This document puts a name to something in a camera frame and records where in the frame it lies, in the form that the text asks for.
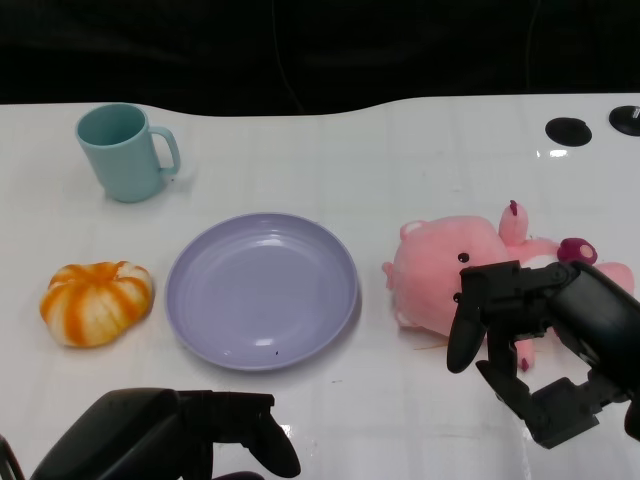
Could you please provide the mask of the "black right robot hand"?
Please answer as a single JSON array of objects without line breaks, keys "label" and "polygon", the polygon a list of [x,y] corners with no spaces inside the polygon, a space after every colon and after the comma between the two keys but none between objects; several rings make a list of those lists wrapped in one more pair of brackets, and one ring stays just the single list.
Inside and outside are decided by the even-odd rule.
[{"label": "black right robot hand", "polygon": [[[523,268],[517,261],[466,268],[447,349],[452,373],[475,364],[496,396],[552,449],[597,425],[611,403],[628,403],[626,433],[639,436],[639,303],[581,262]],[[531,392],[517,377],[515,344],[554,329],[590,366],[585,383],[561,378]]]}]

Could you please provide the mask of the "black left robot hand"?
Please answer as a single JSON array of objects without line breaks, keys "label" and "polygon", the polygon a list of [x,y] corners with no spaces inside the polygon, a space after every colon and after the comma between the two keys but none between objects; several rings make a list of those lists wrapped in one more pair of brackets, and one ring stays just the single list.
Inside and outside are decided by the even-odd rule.
[{"label": "black left robot hand", "polygon": [[269,472],[301,472],[289,438],[271,415],[271,394],[114,390],[56,442],[36,479],[210,479],[213,448],[239,444]]}]

